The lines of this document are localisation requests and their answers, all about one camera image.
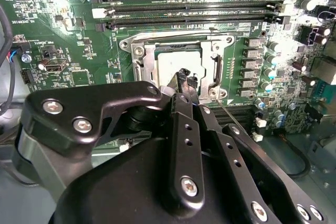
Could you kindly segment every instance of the white connector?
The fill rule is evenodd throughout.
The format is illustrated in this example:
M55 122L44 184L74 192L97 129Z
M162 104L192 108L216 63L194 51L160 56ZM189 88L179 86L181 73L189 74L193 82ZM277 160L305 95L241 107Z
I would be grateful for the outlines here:
M92 9L93 18L106 18L107 10L105 8L94 8Z
M262 120L260 118L256 118L256 123L258 128L266 127L267 121Z
M263 139L264 139L264 136L263 135L259 135L257 134L256 132L253 132L252 133L252 136L253 136L253 140L255 142L261 142Z

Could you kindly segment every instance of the metal lever arm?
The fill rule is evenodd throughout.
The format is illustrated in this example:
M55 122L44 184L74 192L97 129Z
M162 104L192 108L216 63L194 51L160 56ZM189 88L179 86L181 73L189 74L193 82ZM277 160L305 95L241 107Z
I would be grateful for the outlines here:
M228 124L223 128L223 132L235 140L239 151L251 162L251 173L271 194L270 203L279 220L282 223L328 223L326 215L317 208L316 203L247 133L239 129L236 124Z

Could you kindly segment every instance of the black metal bracket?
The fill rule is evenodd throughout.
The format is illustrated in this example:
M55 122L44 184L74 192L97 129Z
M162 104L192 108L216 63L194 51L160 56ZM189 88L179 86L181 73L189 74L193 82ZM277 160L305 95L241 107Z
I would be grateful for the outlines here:
M327 223L321 209L244 129L220 127L214 113L199 104L197 80L189 73L176 73L169 87L177 93L171 97L147 82L133 82L42 91L27 98L16 147L58 201L55 224L83 219L104 224L111 218L175 223L176 217L187 223ZM61 109L48 111L50 101ZM90 130L78 129L78 119L89 122ZM90 167L94 146L141 130L152 131L152 138ZM223 185L230 193L223 193ZM220 202L225 207L218 207ZM129 205L141 208L141 215L125 214Z

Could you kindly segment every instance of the green circuit board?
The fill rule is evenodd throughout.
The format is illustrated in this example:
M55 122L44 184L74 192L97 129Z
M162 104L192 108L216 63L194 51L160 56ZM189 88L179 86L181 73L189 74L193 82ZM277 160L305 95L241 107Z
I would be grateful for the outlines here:
M314 87L305 85L291 66L293 61L308 58L307 69L323 47L305 47L297 41L302 25L321 25L300 8L302 0L2 0L12 22L14 46L24 48L29 63L18 59L23 79L31 92L134 81L132 59L121 50L119 42L141 32L214 29L236 33L236 42L224 51L221 87L228 91L224 105L251 105L264 100L270 115L281 109L288 117L289 132L306 128L303 111L307 101L318 100ZM292 5L284 15L290 26L265 21L274 14L268 3ZM326 4L328 0L318 0ZM95 17L93 10L103 9L106 16ZM246 39L258 38L260 56L253 67L254 86L250 95L241 95L242 61L248 48ZM285 50L276 67L266 61L273 54L269 45L282 42ZM46 57L53 64L40 69ZM266 68L282 73L270 80ZM273 90L266 92L260 84L268 81ZM272 117L268 128L272 128Z

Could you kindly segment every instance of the hole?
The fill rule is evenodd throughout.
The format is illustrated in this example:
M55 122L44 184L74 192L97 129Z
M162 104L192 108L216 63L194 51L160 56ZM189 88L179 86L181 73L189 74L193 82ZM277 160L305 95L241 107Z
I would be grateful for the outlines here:
M184 142L188 146L193 146L193 143L189 139L187 139L187 138L184 140Z
M227 146L230 150L233 149L232 145L230 145L229 143L226 143L226 146Z
M185 124L184 127L185 127L187 130L189 130L189 131L191 131L191 130L193 129L193 128L190 127L189 124Z
M122 48L127 48L128 47L128 43L124 41L123 43L121 43L121 47Z
M238 160L234 160L233 162L235 162L235 164L236 164L237 167L241 167L242 166Z
M152 86L148 86L147 89L148 89L148 91L151 92L152 94L158 94L158 93L157 93L157 90L156 90L154 87L152 87Z
M184 101L185 103L189 103L188 98L185 97L184 95L181 96L181 100Z

